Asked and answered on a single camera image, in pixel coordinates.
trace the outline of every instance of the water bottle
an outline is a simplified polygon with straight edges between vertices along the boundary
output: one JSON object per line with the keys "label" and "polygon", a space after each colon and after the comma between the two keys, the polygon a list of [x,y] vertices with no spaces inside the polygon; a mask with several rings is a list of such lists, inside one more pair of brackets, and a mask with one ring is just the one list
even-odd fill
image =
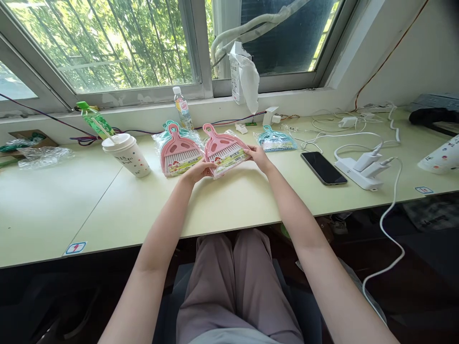
{"label": "water bottle", "polygon": [[188,103],[185,97],[182,94],[182,90],[179,86],[175,86],[172,88],[174,91],[174,102],[175,107],[178,110],[178,114],[180,116],[180,121],[182,122],[182,127],[187,130],[193,130],[193,122],[191,121],[190,110],[188,109]]}
{"label": "water bottle", "polygon": [[81,109],[81,116],[83,119],[86,121],[87,124],[91,126],[92,129],[95,130],[95,132],[100,136],[101,139],[105,140],[107,138],[107,135],[100,130],[100,128],[93,122],[93,118],[96,119],[96,121],[109,133],[111,136],[115,135],[115,131],[113,128],[110,126],[110,124],[107,123],[105,118],[102,117],[100,112],[94,110],[93,108],[90,108],[89,105],[86,102],[77,102],[76,104],[80,109]]}

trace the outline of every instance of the pink pants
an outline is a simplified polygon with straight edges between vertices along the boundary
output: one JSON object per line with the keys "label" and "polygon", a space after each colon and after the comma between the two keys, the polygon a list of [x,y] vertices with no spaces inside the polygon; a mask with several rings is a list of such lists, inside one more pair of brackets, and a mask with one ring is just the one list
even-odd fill
{"label": "pink pants", "polygon": [[280,343],[304,342],[274,270],[269,239],[258,229],[240,231],[234,251],[223,234],[198,238],[177,317],[177,344],[234,327],[256,329]]}

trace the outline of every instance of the window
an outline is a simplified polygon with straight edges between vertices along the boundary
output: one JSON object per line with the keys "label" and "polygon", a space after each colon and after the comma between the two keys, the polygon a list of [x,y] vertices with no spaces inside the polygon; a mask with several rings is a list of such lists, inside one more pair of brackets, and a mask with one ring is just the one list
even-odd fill
{"label": "window", "polygon": [[317,87],[355,3],[0,0],[0,93],[51,112],[172,101],[175,85],[189,99],[229,96],[235,39],[260,92]]}

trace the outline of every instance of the phone screen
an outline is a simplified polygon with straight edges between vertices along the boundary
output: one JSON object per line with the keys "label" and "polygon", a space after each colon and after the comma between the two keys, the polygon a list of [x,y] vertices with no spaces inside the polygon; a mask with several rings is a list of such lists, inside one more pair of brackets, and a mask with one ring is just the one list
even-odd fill
{"label": "phone screen", "polygon": [[301,153],[301,157],[322,183],[330,185],[347,182],[347,179],[319,152]]}

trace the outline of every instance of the paper cup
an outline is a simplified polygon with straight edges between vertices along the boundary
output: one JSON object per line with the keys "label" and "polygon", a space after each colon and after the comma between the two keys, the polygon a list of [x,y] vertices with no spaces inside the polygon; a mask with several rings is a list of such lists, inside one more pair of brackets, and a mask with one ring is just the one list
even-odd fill
{"label": "paper cup", "polygon": [[137,146],[135,137],[128,133],[122,133],[114,135],[112,138],[116,144],[110,139],[105,139],[102,142],[102,148],[106,153],[113,155],[137,178],[145,177],[152,171],[139,146]]}
{"label": "paper cup", "polygon": [[417,165],[435,174],[457,171],[459,168],[459,135],[427,155]]}

